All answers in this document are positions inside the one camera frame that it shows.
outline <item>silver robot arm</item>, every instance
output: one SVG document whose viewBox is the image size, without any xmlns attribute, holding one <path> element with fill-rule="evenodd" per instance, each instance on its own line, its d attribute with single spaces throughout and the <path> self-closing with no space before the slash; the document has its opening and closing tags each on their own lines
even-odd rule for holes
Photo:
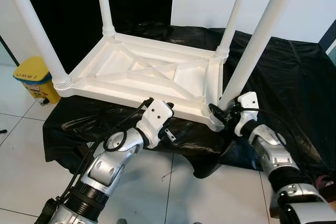
<svg viewBox="0 0 336 224">
<path fill-rule="evenodd" d="M 258 109 L 255 92 L 238 97 L 241 108 Z M 235 134 L 248 137 L 250 145 L 260 157 L 261 166 L 274 190 L 271 216 L 281 223 L 336 223 L 336 212 L 298 168 L 290 153 L 282 145 L 285 139 L 266 125 L 257 123 L 258 111 L 240 113 Z"/>
<path fill-rule="evenodd" d="M 113 134 L 107 148 L 92 162 L 80 182 L 70 191 L 67 201 L 55 211 L 49 224 L 97 224 L 98 216 L 112 195 L 130 158 L 144 147 L 154 148 L 160 139 L 158 133 L 173 116 L 169 105 L 154 100 L 142 115 L 136 128 Z"/>
</svg>

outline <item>yellow trash bin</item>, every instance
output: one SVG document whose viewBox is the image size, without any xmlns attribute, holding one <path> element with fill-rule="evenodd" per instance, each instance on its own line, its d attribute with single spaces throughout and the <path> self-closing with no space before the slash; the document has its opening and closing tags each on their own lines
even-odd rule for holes
<svg viewBox="0 0 336 224">
<path fill-rule="evenodd" d="M 57 103 L 60 99 L 42 57 L 35 56 L 25 60 L 14 71 L 13 77 L 19 80 L 34 98 L 46 98 L 51 103 Z"/>
</svg>

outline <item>black plastic sheet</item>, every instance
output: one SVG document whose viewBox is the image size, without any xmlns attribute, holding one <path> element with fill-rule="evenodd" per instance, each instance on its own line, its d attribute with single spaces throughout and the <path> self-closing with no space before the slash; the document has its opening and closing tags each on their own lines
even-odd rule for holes
<svg viewBox="0 0 336 224">
<path fill-rule="evenodd" d="M 119 31 L 139 37 L 216 50 L 223 29 L 176 27 L 145 23 Z M 236 32 L 224 65 L 223 89 L 251 35 Z M 335 66 L 318 44 L 272 37 L 244 91 L 257 92 L 259 107 L 282 117 L 293 129 L 296 142 L 274 118 L 259 113 L 259 120 L 277 129 L 288 142 L 298 165 L 312 176 L 335 172 Z M 135 109 L 94 99 L 62 98 L 43 127 L 46 161 L 56 160 L 74 172 L 96 141 Z M 134 127 L 138 113 L 123 124 Z M 212 132 L 206 125 L 172 118 L 176 141 L 162 137 L 154 151 L 183 154 L 194 175 L 204 178 L 219 164 L 260 170 L 253 148 L 232 132 Z"/>
</svg>

